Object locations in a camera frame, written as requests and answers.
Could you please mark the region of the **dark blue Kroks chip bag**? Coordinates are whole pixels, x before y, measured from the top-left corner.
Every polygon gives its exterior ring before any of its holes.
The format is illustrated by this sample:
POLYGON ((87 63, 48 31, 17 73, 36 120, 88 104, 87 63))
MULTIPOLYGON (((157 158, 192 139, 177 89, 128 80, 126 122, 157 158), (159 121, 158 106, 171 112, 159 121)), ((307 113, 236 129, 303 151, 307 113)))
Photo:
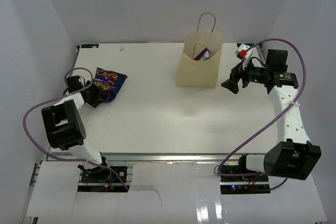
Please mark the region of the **dark blue Kroks chip bag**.
POLYGON ((97 67, 93 85, 102 91, 99 101, 108 103, 114 100, 127 78, 126 74, 97 67))

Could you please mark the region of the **green yellow Fox's candy bag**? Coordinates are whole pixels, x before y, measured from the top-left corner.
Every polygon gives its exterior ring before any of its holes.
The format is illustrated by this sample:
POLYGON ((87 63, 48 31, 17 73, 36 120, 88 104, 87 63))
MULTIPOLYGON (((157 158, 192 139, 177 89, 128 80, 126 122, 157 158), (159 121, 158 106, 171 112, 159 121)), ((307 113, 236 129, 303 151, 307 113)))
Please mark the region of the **green yellow Fox's candy bag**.
POLYGON ((204 53, 204 55, 203 55, 202 60, 203 60, 203 61, 206 61, 208 58, 209 58, 209 52, 206 51, 206 52, 204 53))

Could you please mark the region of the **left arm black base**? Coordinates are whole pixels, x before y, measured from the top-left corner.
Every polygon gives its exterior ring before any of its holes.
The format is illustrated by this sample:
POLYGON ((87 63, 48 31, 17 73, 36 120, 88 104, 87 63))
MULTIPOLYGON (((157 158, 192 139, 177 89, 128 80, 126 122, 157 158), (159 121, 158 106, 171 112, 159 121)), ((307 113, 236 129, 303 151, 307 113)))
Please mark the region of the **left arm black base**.
POLYGON ((91 175, 82 171, 77 191, 81 193, 126 193, 130 186, 126 185, 126 187, 120 183, 115 173, 105 169, 91 175))

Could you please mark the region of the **purple snack pouch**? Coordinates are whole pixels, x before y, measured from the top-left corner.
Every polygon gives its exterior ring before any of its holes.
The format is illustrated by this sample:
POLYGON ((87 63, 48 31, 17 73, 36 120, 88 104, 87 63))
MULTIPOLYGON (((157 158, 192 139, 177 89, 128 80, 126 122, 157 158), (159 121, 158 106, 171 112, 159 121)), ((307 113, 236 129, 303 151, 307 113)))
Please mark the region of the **purple snack pouch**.
POLYGON ((202 61, 203 55, 204 53, 208 51, 210 53, 210 51, 208 49, 203 49, 195 58, 195 61, 202 61))

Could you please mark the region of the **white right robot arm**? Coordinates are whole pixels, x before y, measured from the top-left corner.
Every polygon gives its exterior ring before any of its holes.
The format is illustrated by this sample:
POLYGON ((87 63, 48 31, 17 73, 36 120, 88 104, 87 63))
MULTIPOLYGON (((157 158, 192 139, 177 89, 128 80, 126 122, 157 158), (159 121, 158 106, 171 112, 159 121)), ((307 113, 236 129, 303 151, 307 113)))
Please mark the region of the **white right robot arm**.
POLYGON ((235 173, 245 182, 256 174, 305 180, 321 157, 321 148, 311 143, 303 126, 299 104, 294 101, 299 93, 299 84, 296 75, 287 71, 288 52, 268 50, 259 67, 253 64, 252 54, 252 49, 242 44, 236 51, 241 62, 221 85, 237 94, 239 81, 244 88, 252 82, 262 84, 267 89, 275 115, 280 116, 276 121, 278 141, 264 155, 242 155, 235 173), (285 108, 289 110, 280 115, 285 108))

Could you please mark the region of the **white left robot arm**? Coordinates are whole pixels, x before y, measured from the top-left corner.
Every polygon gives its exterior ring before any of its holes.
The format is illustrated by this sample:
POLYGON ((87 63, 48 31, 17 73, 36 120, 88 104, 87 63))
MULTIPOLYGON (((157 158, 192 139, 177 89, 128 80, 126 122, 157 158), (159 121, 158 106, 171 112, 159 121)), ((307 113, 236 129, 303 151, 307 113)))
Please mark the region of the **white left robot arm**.
POLYGON ((86 129, 79 109, 86 103, 97 107, 108 92, 91 81, 82 83, 80 76, 67 77, 66 85, 66 96, 41 110, 49 145, 82 160, 82 168, 93 169, 93 176, 104 182, 110 178, 111 168, 107 166, 104 155, 86 140, 86 129))

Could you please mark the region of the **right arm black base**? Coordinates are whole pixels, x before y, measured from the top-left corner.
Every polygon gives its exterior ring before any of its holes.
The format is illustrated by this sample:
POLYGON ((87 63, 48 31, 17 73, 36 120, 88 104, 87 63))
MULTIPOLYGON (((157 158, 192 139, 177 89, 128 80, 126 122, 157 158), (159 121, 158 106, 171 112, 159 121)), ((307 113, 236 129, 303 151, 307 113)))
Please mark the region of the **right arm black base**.
POLYGON ((220 176, 220 192, 222 195, 246 195, 270 193, 267 175, 260 176, 220 176))

